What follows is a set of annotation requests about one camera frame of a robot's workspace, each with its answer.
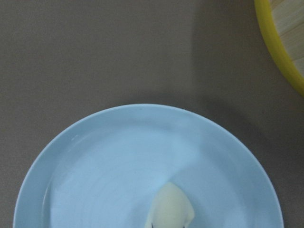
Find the yellow rim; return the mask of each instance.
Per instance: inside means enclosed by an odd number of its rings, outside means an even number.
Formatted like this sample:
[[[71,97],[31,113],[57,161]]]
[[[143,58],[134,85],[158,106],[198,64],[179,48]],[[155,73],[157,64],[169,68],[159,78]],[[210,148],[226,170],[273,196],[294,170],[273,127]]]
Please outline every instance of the yellow rim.
[[[271,15],[269,0],[255,0],[255,7],[260,30],[272,59],[289,83],[304,97],[304,77],[282,44]]]

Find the food piece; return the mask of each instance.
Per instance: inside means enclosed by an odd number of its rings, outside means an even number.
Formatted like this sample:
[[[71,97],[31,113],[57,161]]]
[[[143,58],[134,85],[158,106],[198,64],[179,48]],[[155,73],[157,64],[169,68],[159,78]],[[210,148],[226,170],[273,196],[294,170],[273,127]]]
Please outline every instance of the food piece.
[[[193,218],[188,197],[168,182],[155,196],[144,228],[187,228]]]

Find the light blue plate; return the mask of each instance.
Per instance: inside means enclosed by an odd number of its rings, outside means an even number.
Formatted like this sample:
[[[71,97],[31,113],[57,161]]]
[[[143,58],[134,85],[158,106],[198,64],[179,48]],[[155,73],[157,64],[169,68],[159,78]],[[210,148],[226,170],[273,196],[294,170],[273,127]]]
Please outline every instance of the light blue plate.
[[[133,104],[60,133],[22,184],[14,228],[143,228],[168,181],[189,197],[190,228],[283,228],[274,188],[232,134],[179,108]]]

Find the bamboo steamer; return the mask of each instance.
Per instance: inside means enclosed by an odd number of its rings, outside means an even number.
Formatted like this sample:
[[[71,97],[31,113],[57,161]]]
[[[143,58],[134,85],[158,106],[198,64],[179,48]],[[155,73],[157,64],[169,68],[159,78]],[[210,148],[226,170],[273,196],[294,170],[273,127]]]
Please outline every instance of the bamboo steamer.
[[[255,0],[255,8],[274,62],[304,97],[304,0]]]

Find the table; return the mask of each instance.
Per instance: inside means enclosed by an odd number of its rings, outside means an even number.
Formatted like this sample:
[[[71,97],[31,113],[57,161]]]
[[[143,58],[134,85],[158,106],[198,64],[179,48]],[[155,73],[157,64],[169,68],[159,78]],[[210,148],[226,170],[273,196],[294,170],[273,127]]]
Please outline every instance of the table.
[[[157,103],[239,138],[269,175],[285,226],[304,224],[304,98],[261,37],[254,3],[1,1],[0,227],[58,133],[94,112]]]

